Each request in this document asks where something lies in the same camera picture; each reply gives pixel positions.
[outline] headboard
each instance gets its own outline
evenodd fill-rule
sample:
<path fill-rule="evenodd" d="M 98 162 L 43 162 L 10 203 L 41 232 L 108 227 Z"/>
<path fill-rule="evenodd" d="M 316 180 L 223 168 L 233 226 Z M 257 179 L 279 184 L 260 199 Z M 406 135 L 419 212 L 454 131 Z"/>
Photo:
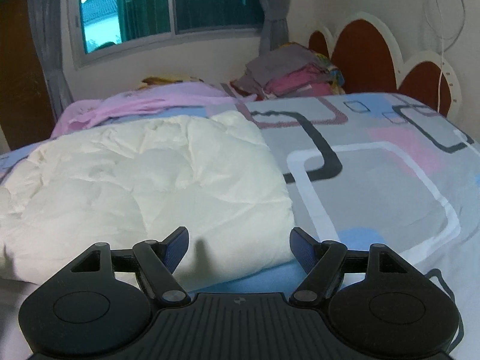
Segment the headboard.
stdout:
<path fill-rule="evenodd" d="M 437 109 L 440 55 L 422 51 L 404 62 L 387 25 L 365 12 L 349 17 L 339 28 L 332 36 L 320 26 L 311 35 L 309 48 L 329 56 L 339 67 L 345 77 L 346 93 L 401 93 Z M 457 76 L 444 58 L 440 113 L 454 121 L 461 101 Z"/>

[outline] ridged black surface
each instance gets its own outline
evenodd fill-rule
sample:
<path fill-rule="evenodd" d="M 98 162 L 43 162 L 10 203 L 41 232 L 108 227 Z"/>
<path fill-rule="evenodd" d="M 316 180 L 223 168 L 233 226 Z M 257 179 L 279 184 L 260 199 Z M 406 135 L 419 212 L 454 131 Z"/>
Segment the ridged black surface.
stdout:
<path fill-rule="evenodd" d="M 139 340 L 105 360 L 371 360 L 338 341 L 318 312 L 280 294 L 200 294 L 160 312 Z M 48 359 L 34 355 L 32 360 Z M 431 360 L 448 359 L 438 355 Z"/>

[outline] curtain tieback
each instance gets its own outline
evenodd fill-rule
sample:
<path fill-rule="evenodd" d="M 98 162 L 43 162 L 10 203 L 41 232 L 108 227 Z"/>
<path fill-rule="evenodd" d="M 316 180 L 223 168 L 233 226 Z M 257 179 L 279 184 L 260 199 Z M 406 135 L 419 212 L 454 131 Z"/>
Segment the curtain tieback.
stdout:
<path fill-rule="evenodd" d="M 287 11 L 285 9 L 270 9 L 265 12 L 265 20 L 278 21 L 287 18 Z"/>

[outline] roof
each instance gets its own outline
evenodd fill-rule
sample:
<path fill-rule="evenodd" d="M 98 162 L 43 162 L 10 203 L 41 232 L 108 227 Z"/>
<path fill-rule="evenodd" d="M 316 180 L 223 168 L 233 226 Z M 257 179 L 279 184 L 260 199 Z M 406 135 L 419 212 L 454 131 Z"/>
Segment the roof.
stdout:
<path fill-rule="evenodd" d="M 83 25 L 118 14 L 117 0 L 87 0 L 82 4 Z"/>

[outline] window sill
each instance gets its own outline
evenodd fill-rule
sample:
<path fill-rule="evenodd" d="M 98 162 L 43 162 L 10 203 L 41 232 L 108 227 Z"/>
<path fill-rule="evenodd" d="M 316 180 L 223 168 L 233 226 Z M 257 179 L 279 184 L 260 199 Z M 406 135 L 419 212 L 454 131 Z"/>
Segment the window sill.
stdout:
<path fill-rule="evenodd" d="M 83 45 L 77 44 L 76 47 L 74 47 L 72 44 L 73 62 L 75 70 L 79 70 L 142 51 L 189 42 L 259 37 L 260 32 L 261 28 L 229 28 L 225 30 L 199 31 L 185 34 L 173 34 L 170 32 L 129 40 L 129 42 L 116 44 L 89 54 L 85 54 Z"/>

